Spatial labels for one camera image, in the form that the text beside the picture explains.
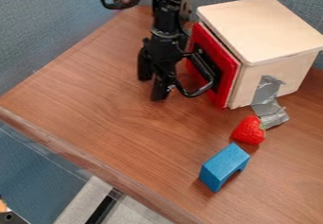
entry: wooden box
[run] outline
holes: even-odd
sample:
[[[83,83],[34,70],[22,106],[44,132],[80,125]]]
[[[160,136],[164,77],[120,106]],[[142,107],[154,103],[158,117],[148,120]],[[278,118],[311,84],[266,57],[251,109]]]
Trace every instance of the wooden box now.
[[[264,75],[285,82],[279,96],[295,92],[323,49],[323,36],[277,0],[203,6],[197,15],[241,64],[228,98],[231,109],[251,104]]]

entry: gray object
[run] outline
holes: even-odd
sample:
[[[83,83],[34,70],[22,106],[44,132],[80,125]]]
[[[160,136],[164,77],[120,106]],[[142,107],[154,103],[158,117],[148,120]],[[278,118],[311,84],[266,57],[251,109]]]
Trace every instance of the gray object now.
[[[0,223],[4,224],[28,224],[14,212],[0,213]]]
[[[289,120],[286,108],[280,106],[276,99],[282,84],[284,82],[281,80],[271,76],[263,76],[253,97],[251,107],[262,119],[265,129],[270,129]]]

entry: wood grain surface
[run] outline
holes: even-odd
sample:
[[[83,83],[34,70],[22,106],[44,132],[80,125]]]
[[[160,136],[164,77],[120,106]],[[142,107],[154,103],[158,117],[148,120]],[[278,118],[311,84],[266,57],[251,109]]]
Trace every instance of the wood grain surface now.
[[[150,102],[136,58],[151,21],[120,13],[3,95],[2,119],[176,223],[323,223],[323,72],[280,98],[291,120],[259,147],[241,144],[248,167],[214,194],[199,169],[252,110],[177,91]]]

